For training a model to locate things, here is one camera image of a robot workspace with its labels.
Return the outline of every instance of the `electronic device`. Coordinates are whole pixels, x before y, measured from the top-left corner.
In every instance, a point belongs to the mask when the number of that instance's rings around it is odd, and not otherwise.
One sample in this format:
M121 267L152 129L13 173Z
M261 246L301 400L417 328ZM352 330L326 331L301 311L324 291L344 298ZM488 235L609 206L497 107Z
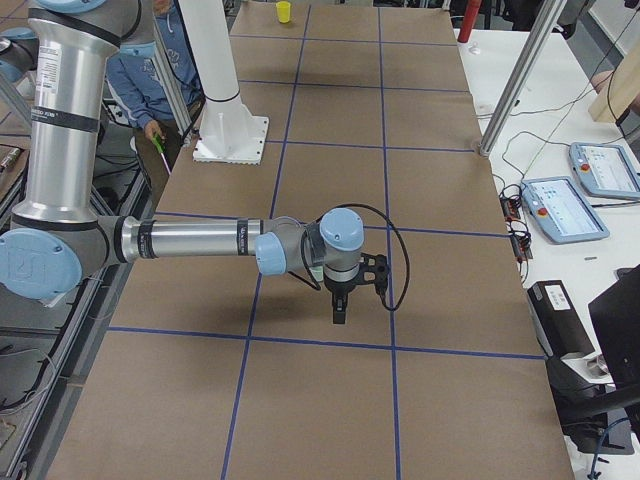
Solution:
M591 385L557 357L547 362L563 431L581 452L631 454L630 431L640 439L640 267L623 275L589 304L606 370L615 388ZM601 438L601 429L627 417Z
M634 268L589 304L596 337L623 407L640 439L640 267Z
M549 357L583 358L595 351L561 280L527 290L538 341Z
M640 199L640 177L620 145L573 143L569 158L580 184L590 195Z
M533 219L554 243L585 242L609 236L607 227L569 177L523 180L522 199Z

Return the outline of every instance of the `yellow cup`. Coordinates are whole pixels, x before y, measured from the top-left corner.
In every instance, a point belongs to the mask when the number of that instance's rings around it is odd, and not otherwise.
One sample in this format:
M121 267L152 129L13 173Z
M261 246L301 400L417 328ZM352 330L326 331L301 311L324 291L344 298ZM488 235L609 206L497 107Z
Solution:
M289 2L276 2L276 13L280 23L289 23L291 21L291 4Z

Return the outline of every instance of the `metal pole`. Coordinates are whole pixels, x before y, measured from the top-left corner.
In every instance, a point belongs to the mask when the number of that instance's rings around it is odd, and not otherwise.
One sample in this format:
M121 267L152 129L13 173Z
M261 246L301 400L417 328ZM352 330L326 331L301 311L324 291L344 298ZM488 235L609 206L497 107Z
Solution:
M178 81L174 77L173 69L167 59L167 49L162 39L162 34L158 29L158 24L155 19L153 21L153 34L156 40L156 51L153 55L153 65L156 67L160 84L167 95L171 112L173 112L173 118L176 119L178 129L181 134L187 131L191 124L191 118L189 117L189 110L184 102L182 96L182 89L178 85ZM191 143L191 133L187 134L185 143Z
M31 134L31 109L16 87L4 75L0 75L0 99L9 106L27 128L27 132Z
M206 104L193 157L258 164L269 119L242 103L222 0L180 0Z
M545 0L478 148L488 157L567 0Z

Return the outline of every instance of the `red object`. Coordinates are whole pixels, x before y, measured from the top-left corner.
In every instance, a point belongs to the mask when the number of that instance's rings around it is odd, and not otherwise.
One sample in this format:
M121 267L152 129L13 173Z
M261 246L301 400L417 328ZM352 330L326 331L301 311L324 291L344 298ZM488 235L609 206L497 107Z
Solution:
M469 41L469 35L478 18L478 11L480 11L480 5L482 0L469 0L467 3L467 9L464 11L464 19L462 20L462 27L458 34L458 42L467 43Z

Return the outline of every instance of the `person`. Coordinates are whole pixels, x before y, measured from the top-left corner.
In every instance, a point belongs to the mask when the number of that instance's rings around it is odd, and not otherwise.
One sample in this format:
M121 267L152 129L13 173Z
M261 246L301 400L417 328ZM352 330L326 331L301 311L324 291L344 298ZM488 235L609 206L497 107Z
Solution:
M513 22L513 30L528 32L538 16L543 0L505 0L508 16ZM587 12L595 0L568 0L558 18L558 25L564 38L571 37L576 30L578 17Z
M164 40L169 63L179 79L182 96L193 116L201 102L200 80L191 59L184 28L173 0L153 1L153 12ZM150 181L155 208L169 179L182 138L169 101L151 59L116 55L107 61L107 84L134 127L136 151ZM168 166L153 143L159 137Z

